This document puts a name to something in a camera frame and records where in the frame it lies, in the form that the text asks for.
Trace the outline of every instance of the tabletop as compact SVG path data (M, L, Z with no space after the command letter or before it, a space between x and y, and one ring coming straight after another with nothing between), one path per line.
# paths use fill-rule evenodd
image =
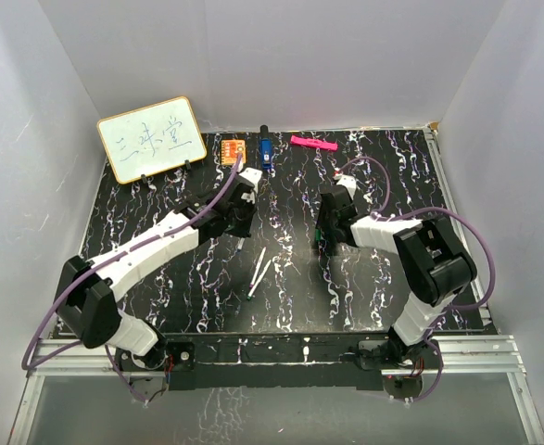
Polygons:
M289 143L290 136L337 142L329 152ZM201 194L223 183L230 167L221 165L221 140L246 141L247 166L259 168L258 133L204 133L208 155L191 164L148 178L148 184L118 184L105 166L82 256L90 259L141 234L162 219L187 194ZM387 169L391 192L383 216L423 207L446 207L423 130L271 133L273 168L259 183L257 214L250 238L223 235L158 268L130 290L123 309L146 319L162 333L280 333L386 331L397 319L409 288L397 255L371 248L338 247L329 255L315 243L320 206L318 188L334 171L358 156L372 156ZM377 209L385 199L386 178L376 166L351 170L359 213ZM263 248L272 261L254 298L248 285ZM471 288L455 301L475 302ZM478 311L450 312L439 328L479 331ZM68 337L58 323L54 337Z

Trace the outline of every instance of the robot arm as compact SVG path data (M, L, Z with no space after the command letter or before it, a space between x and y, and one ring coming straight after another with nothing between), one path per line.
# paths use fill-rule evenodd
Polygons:
M379 248L399 254L411 292L389 330L389 349L400 360L423 345L431 324L476 277L474 261L446 218L387 221L359 215L356 180L338 174L323 187L317 230L330 244Z
M224 233L249 237L261 171L245 169L216 205L175 235L171 229L187 223L214 198L191 196L154 227L88 261L76 256L63 267L57 296L93 264L112 262L80 284L61 304L57 314L86 348L108 344L128 350L146 368L165 358L166 340L154 326L118 310L117 303L136 283L173 258ZM122 252L125 257L118 261Z

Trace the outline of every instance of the white stick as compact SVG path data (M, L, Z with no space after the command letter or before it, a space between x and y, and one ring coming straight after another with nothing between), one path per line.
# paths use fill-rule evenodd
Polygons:
M255 280L257 280L257 273L259 272L259 267L261 267L261 264L263 263L263 255L265 254L265 249L261 251L261 255L259 255L259 259L257 261L257 266L255 266L255 273L253 273L253 278L251 278L251 284L249 287L253 287L253 284L255 283Z
M251 290L249 290L249 294L247 295L249 298L253 297L253 292L255 292L255 289L257 288L257 286L259 286L259 283L261 283L261 280L263 279L263 275L265 275L265 273L268 272L268 269L270 268L270 264L272 264L272 260L269 260L268 262L265 263L263 272L261 272L261 275L255 282L255 285L253 285L253 287L251 287Z

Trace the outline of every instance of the whiteboard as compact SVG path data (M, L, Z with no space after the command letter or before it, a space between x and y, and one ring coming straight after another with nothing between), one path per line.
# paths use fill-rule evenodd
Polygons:
M206 146L186 97L102 119L96 125L120 184L206 157Z

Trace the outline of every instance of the pink highlighter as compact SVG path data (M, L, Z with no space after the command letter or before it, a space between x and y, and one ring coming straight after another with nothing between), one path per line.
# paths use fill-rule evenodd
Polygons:
M292 136L290 144L299 146L310 146L311 148L320 148L321 150L337 151L337 143L325 142L319 139L306 139L304 137Z

